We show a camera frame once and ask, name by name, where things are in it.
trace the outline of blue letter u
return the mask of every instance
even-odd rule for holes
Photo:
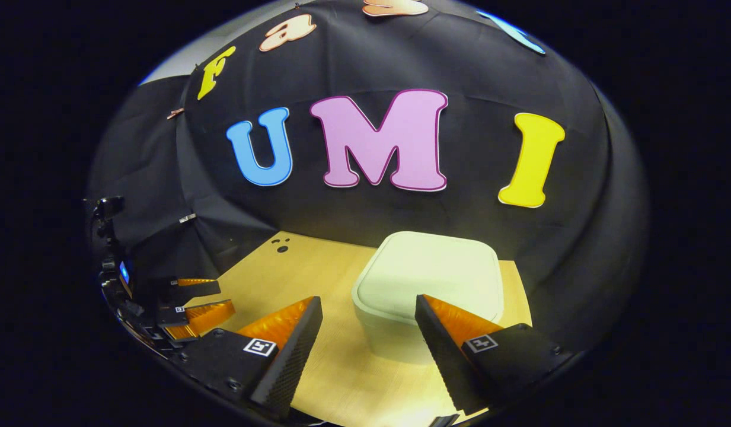
[[[270,147],[273,149],[273,165],[263,168],[257,164],[252,151],[249,132],[251,122],[238,122],[225,131],[225,136],[233,143],[233,152],[241,174],[249,182],[258,186],[278,186],[292,174],[292,151],[289,149],[289,138],[286,136],[284,122],[289,117],[289,109],[284,107],[265,111],[257,119],[268,132]]]

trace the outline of letter m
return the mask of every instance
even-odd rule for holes
[[[328,154],[325,183],[357,186],[360,176],[349,165],[349,153],[368,182],[377,186],[396,153],[397,170],[390,176],[395,187],[417,192],[443,190],[447,178],[439,172],[439,113],[447,104],[447,96],[436,90],[403,90],[395,95],[376,130],[349,97],[314,103],[310,113],[320,119]]]

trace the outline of blue letter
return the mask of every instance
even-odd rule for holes
[[[252,141],[249,139],[251,122],[238,122],[225,131],[225,136],[233,143],[238,168],[249,182],[263,187],[278,186],[292,174],[292,151],[289,149],[289,138],[286,137],[284,124],[287,117],[289,109],[279,107],[265,111],[257,119],[267,129],[270,147],[273,149],[273,165],[267,168],[258,165],[254,158]]]
[[[508,36],[511,36],[512,38],[514,38],[515,41],[517,41],[518,43],[522,44],[523,46],[528,47],[529,49],[533,50],[534,52],[538,52],[538,53],[541,53],[542,55],[544,55],[544,49],[531,43],[526,38],[526,33],[524,33],[522,30],[519,30],[518,28],[515,28],[514,26],[499,19],[498,17],[496,17],[494,15],[490,15],[486,12],[476,11],[476,13],[483,17],[488,17],[489,19],[491,19],[492,22],[497,24],[498,27],[502,28],[502,30],[505,31]]]

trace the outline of white plastic container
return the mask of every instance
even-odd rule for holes
[[[420,294],[497,321],[504,300],[496,253],[465,238],[409,231],[387,237],[352,287],[355,314],[374,354],[415,364],[433,361],[414,318]]]

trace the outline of screw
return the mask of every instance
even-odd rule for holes
[[[240,383],[238,383],[238,381],[236,381],[236,380],[235,380],[235,379],[233,379],[233,378],[228,378],[228,379],[226,379],[226,380],[225,380],[225,384],[227,384],[227,385],[228,385],[228,387],[229,387],[229,388],[231,389],[231,391],[233,391],[233,392],[238,392],[238,390],[239,390],[239,389],[241,389],[241,384],[240,384]]]

